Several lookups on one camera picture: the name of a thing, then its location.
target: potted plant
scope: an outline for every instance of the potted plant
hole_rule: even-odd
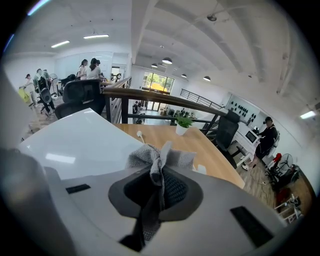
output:
[[[176,126],[175,132],[180,136],[184,135],[185,132],[188,130],[189,126],[192,126],[192,123],[194,122],[188,117],[181,116],[177,116],[176,120],[178,124]]]

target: white desk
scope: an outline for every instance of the white desk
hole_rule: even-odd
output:
[[[44,127],[17,148],[65,180],[123,170],[142,145],[88,108]]]
[[[249,127],[247,127],[244,123],[239,122],[239,128],[233,137],[233,141],[237,141],[245,149],[245,151],[247,151],[247,154],[241,159],[240,162],[236,164],[237,167],[239,167],[244,161],[246,161],[249,158],[250,160],[254,159],[256,148],[259,143],[259,137],[252,132],[252,134],[255,136],[255,140],[251,142],[246,137],[246,134],[249,131],[252,132],[252,130]]]

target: woman in black clothes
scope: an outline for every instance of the woman in black clothes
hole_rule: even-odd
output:
[[[265,124],[266,129],[258,134],[260,137],[260,143],[255,149],[255,154],[252,162],[249,165],[242,165],[242,168],[246,171],[255,166],[258,163],[259,159],[262,160],[262,158],[269,154],[270,149],[275,143],[275,140],[277,138],[277,129],[270,116],[266,117]]]

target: white pot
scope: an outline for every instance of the white pot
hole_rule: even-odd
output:
[[[185,134],[185,132],[188,130],[188,128],[184,128],[182,126],[180,126],[179,124],[176,126],[175,132],[176,134],[182,136]]]

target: green plant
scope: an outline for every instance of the green plant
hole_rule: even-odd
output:
[[[176,119],[178,121],[178,125],[184,128],[189,128],[189,126],[192,126],[192,123],[194,122],[188,117],[177,116]]]

